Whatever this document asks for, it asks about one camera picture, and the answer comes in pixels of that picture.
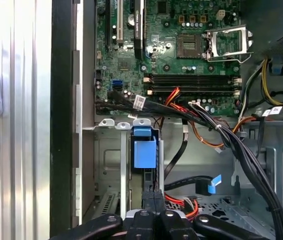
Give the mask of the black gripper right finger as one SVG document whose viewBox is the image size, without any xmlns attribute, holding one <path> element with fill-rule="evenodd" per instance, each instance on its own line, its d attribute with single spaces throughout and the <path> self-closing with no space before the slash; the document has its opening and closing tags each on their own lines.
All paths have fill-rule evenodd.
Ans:
<svg viewBox="0 0 283 240">
<path fill-rule="evenodd" d="M 161 190 L 155 192 L 158 214 L 155 230 L 159 240 L 265 240 L 264 236 L 231 224 L 213 215 L 200 214 L 193 221 L 167 210 Z"/>
</svg>

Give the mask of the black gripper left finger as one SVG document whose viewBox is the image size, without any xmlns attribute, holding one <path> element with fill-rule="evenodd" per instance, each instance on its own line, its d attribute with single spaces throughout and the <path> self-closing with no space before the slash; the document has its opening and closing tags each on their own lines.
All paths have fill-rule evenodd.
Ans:
<svg viewBox="0 0 283 240">
<path fill-rule="evenodd" d="M 156 221 L 155 192 L 142 193 L 142 209 L 126 217 L 107 213 L 51 237 L 52 240 L 152 240 Z"/>
</svg>

